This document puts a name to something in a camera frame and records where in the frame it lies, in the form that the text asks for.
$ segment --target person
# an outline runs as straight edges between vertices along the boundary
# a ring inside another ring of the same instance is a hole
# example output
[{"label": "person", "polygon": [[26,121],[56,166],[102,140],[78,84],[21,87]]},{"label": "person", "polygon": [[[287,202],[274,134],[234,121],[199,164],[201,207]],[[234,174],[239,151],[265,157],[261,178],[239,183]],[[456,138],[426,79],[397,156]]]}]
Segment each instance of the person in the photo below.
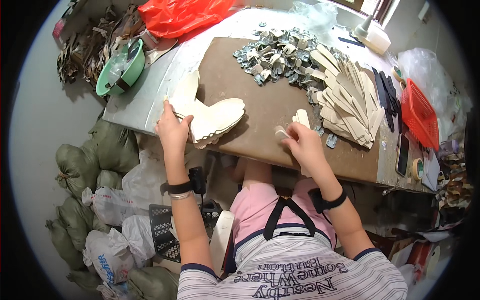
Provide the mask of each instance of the person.
[{"label": "person", "polygon": [[[181,122],[168,101],[156,125],[168,183],[188,182],[184,149],[193,116]],[[311,174],[300,180],[291,199],[279,198],[271,166],[247,160],[242,190],[231,212],[237,271],[224,280],[212,270],[208,236],[192,192],[171,194],[180,243],[178,299],[405,299],[407,285],[398,269],[363,230],[360,217],[346,197],[341,205],[317,213],[307,192],[319,188],[333,203],[344,194],[316,132],[293,122],[292,138],[282,141]],[[345,256],[334,252],[335,234]]]}]

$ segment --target black wristband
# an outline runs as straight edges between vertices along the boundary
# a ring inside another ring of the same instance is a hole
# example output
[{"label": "black wristband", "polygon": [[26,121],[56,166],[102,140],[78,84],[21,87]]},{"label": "black wristband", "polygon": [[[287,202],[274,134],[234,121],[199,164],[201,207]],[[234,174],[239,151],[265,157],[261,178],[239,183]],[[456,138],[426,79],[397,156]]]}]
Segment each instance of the black wristband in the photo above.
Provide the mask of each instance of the black wristband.
[{"label": "black wristband", "polygon": [[319,214],[321,214],[324,210],[329,210],[334,207],[340,206],[347,198],[347,193],[345,192],[343,187],[342,187],[342,194],[340,195],[340,197],[338,197],[336,200],[333,200],[333,201],[325,200],[322,197],[322,192],[320,191],[319,188],[309,190],[308,195],[310,196],[310,199],[313,202],[313,207],[315,207],[315,210]]},{"label": "black wristband", "polygon": [[170,185],[168,184],[168,181],[167,181],[167,192],[169,194],[182,194],[185,192],[189,192],[191,190],[192,190],[191,181],[187,181],[186,183],[175,184],[175,185]]}]

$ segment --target smartphone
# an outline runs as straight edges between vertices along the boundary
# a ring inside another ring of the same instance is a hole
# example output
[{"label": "smartphone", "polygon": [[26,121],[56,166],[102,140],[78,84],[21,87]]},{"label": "smartphone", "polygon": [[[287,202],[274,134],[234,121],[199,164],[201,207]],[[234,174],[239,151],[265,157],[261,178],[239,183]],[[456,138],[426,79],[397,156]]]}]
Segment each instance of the smartphone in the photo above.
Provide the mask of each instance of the smartphone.
[{"label": "smartphone", "polygon": [[407,173],[409,141],[406,136],[401,134],[398,137],[398,153],[396,157],[396,172],[403,177]]}]

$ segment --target window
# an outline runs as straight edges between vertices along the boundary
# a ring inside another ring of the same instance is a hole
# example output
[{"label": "window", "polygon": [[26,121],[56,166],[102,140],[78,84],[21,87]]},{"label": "window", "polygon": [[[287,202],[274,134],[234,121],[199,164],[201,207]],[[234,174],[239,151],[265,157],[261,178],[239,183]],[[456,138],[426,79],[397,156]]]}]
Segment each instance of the window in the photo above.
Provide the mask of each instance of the window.
[{"label": "window", "polygon": [[373,14],[373,19],[382,23],[392,0],[333,0],[364,15]]}]

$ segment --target red plastic bag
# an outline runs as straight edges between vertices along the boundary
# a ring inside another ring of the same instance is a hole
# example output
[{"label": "red plastic bag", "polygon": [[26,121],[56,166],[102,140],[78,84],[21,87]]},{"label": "red plastic bag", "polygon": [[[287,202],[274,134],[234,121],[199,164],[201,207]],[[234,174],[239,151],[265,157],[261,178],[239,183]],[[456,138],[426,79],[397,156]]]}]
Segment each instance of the red plastic bag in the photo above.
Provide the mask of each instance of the red plastic bag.
[{"label": "red plastic bag", "polygon": [[235,0],[149,0],[138,11],[148,31],[174,38],[222,21]]}]

